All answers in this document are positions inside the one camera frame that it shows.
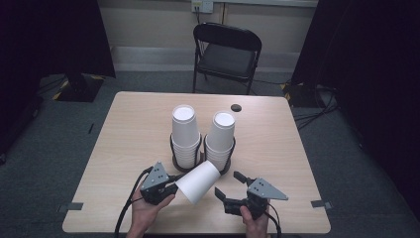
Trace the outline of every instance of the hand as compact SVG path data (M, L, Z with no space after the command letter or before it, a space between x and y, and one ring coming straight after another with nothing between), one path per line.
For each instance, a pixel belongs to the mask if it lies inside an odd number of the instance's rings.
M140 187L138 187L132 197L134 201L132 203L132 224L127 238L142 238L157 219L159 211L168 206L174 198L175 195L171 194L158 205L153 205L142 199Z
M263 214L257 220L253 220L253 216L246 206L241 206L240 210L242 221L247 226L247 238L265 238L268 228L268 216Z

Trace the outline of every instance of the wall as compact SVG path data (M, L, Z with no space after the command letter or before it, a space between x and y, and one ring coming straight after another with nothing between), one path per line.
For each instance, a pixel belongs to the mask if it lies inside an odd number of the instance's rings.
M189 1L98 2L112 46L194 48L192 30L197 19ZM254 31L262 39L263 54L299 53L314 11L314 7L214 3L213 14L200 14L200 21L224 21Z

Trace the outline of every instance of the table top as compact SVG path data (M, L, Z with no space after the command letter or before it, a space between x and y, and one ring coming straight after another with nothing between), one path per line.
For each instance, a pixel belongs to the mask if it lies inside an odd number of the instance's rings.
M320 194L287 101L282 97L184 93L119 92L114 98L96 145L62 224L65 232L114 232L119 214L140 173L162 162L169 175L181 174L172 163L169 144L171 113L188 104L196 113L203 137L217 111L231 110L236 118L237 141L229 171L215 183L227 197L247 197L245 184L233 178L238 171L248 178L261 177L289 199L271 200L283 233L322 234L330 231L324 207L312 207ZM120 231L130 228L131 208ZM154 234L244 233L242 217L224 212L214 186L196 204L179 190L172 203L148 230ZM275 233L273 222L268 233Z

